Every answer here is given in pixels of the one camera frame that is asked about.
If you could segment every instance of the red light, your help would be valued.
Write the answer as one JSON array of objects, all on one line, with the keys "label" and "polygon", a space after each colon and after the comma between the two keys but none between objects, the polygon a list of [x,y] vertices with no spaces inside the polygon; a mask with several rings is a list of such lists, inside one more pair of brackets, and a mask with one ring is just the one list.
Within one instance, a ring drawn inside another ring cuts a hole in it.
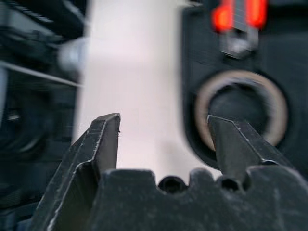
[{"label": "red light", "polygon": [[263,27],[266,21],[266,0],[246,0],[246,21],[250,26]]},{"label": "red light", "polygon": [[224,0],[212,12],[212,22],[216,31],[223,32],[233,26],[233,0]]}]

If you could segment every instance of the wire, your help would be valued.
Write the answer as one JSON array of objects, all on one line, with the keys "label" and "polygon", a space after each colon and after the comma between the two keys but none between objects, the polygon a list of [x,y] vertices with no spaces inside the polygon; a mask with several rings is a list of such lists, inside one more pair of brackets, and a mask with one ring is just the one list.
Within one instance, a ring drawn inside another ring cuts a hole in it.
[{"label": "wire", "polygon": [[31,70],[31,69],[28,69],[28,68],[25,68],[25,67],[22,67],[22,66],[17,66],[15,64],[11,64],[11,63],[8,63],[8,62],[5,62],[5,61],[0,61],[0,66],[6,67],[6,68],[11,69],[13,71],[25,73],[25,74],[28,74],[28,75],[31,75],[31,76],[48,79],[48,80],[51,80],[51,81],[54,81],[54,82],[63,83],[63,84],[78,87],[78,88],[82,87],[81,84],[75,83],[73,81],[65,80],[65,79],[62,79],[62,78],[59,78],[59,77],[56,77],[56,76],[47,75],[45,73],[34,71],[34,70]]}]

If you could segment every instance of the blurry background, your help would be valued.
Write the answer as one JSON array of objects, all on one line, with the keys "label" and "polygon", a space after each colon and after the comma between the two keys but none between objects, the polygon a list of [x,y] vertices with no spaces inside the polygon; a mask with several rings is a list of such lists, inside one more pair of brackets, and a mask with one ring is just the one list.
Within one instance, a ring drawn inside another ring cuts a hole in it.
[{"label": "blurry background", "polygon": [[72,141],[86,0],[0,1],[0,230],[24,231]]},{"label": "blurry background", "polygon": [[156,181],[203,164],[183,131],[180,12],[184,0],[94,0],[78,94],[75,140],[98,116],[119,112],[118,168],[145,168]]}]

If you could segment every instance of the black machine part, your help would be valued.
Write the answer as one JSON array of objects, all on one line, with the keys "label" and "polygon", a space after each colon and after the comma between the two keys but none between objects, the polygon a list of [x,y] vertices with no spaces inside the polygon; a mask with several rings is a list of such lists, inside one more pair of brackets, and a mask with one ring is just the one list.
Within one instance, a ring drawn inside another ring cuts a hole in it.
[{"label": "black machine part", "polygon": [[6,88],[8,81],[8,73],[3,67],[0,67],[0,128],[2,125],[2,118],[5,107]]},{"label": "black machine part", "polygon": [[44,35],[40,31],[22,32],[0,26],[0,43],[24,61],[51,64],[52,54],[57,51],[63,39],[57,35]]},{"label": "black machine part", "polygon": [[31,231],[308,230],[308,184],[247,123],[210,116],[223,176],[158,186],[149,170],[116,167],[119,114],[94,120],[64,156]]},{"label": "black machine part", "polygon": [[76,39],[83,34],[87,0],[4,0],[4,2],[64,38]]},{"label": "black machine part", "polygon": [[0,231],[26,231],[38,202],[0,210]]},{"label": "black machine part", "polygon": [[[308,1],[269,0],[267,21],[259,31],[258,47],[242,59],[231,58],[220,51],[219,34],[212,25],[212,11],[219,1],[198,2],[203,4],[184,8],[181,19],[182,114],[189,145],[202,161],[218,168],[216,153],[200,136],[195,119],[196,101],[201,87],[216,75],[228,71],[248,71],[268,79],[282,93],[287,106],[287,126],[285,132],[280,133],[282,136],[278,143],[272,144],[308,179],[308,106],[306,100],[301,100],[307,98],[308,92],[308,69],[304,65],[308,62]],[[246,119],[250,119],[251,125],[258,129],[256,125],[260,125],[259,119],[263,120],[265,110],[261,111],[258,107],[260,113],[254,110],[255,107],[244,107],[247,101],[228,101],[229,95],[231,93],[224,94],[215,102],[230,102],[228,110],[212,105],[211,113],[226,118],[223,115],[229,111],[230,117],[227,118],[235,121],[241,121],[249,114]],[[244,113],[233,113],[233,107],[244,110]],[[268,122],[266,119],[261,123],[261,130]]]},{"label": "black machine part", "polygon": [[50,127],[46,101],[27,90],[9,90],[0,128],[0,161],[31,159]]},{"label": "black machine part", "polygon": [[208,114],[247,120],[274,146],[284,137],[287,127],[287,106],[279,88],[263,76],[243,70],[215,75],[201,87],[196,98],[195,121],[199,134],[215,150],[206,121]]}]

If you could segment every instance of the black metal tool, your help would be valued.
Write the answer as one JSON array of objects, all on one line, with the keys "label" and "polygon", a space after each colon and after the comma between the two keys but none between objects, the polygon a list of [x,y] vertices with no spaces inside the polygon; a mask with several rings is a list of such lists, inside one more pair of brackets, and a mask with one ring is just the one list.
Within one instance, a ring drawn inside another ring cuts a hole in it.
[{"label": "black metal tool", "polygon": [[185,185],[116,167],[119,114],[94,120],[51,180],[31,231],[308,230],[308,184],[247,123],[210,116],[223,176]]}]

